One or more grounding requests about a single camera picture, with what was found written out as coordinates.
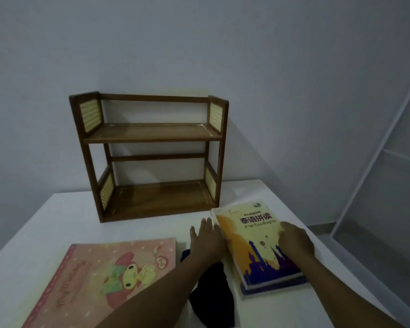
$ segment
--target white table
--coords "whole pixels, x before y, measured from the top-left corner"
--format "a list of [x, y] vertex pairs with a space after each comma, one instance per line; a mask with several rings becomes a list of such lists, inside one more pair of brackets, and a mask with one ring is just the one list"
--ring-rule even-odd
[[[388, 313], [317, 237], [260, 180], [224, 182], [221, 204], [263, 200], [281, 221], [305, 228], [317, 257], [343, 282]], [[72, 243], [105, 243], [176, 237], [177, 255], [189, 248], [189, 228], [210, 212], [99, 223], [91, 192], [54, 194], [0, 251], [0, 328], [21, 327]], [[241, 327], [332, 327], [310, 285], [242, 299], [227, 264], [226, 275]], [[179, 327], [204, 327], [189, 303]]]

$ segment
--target temple silhouette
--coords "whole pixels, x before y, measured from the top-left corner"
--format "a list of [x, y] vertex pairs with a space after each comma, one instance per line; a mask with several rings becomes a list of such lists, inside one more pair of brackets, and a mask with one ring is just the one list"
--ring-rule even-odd
[[291, 261], [281, 251], [278, 245], [275, 245], [275, 247], [280, 255], [273, 249], [272, 246], [270, 247], [273, 253], [275, 254], [275, 257], [278, 260], [279, 264], [279, 269], [275, 269], [263, 260], [262, 256], [260, 255], [252, 241], [249, 241], [249, 244], [251, 245], [252, 250], [257, 255], [257, 258], [260, 261], [256, 261], [254, 255], [249, 252], [249, 259], [251, 260], [249, 267], [251, 268], [251, 273], [248, 274], [248, 271], [246, 269], [245, 274], [243, 275], [244, 280], [248, 285], [255, 285], [259, 283], [273, 281], [285, 276], [301, 272], [301, 270], [293, 263], [293, 261]]

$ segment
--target white wall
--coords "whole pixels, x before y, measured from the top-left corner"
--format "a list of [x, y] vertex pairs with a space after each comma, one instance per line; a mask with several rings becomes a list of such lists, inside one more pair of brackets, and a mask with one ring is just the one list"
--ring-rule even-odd
[[261, 177], [313, 224], [409, 86], [410, 0], [0, 0], [0, 248], [51, 193], [89, 188], [70, 94], [228, 99], [225, 179]]

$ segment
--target person's left hand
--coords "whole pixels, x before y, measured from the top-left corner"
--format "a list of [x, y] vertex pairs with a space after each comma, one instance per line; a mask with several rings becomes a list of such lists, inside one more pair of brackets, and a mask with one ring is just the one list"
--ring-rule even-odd
[[202, 219], [199, 235], [196, 235], [195, 228], [190, 228], [190, 255], [201, 260], [207, 267], [215, 264], [226, 254], [226, 243], [223, 239], [220, 227], [213, 223], [211, 218]]

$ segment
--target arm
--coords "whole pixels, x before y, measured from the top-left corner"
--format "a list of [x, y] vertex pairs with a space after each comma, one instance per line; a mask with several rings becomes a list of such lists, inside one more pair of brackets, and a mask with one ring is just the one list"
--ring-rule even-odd
[[335, 328], [402, 326], [361, 298], [314, 256], [314, 246], [304, 229], [281, 222], [279, 247], [306, 276]]
[[219, 226], [202, 219], [199, 235], [190, 229], [191, 253], [175, 269], [127, 300], [97, 328], [173, 327], [188, 296], [209, 266], [225, 255]]

